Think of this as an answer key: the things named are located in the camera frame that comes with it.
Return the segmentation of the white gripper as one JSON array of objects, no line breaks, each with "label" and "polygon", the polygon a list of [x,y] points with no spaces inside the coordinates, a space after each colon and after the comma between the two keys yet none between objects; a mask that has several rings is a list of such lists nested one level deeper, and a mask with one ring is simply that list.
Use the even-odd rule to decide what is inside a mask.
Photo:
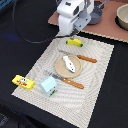
[{"label": "white gripper", "polygon": [[60,32],[73,36],[90,22],[92,0],[61,0],[57,12]]}]

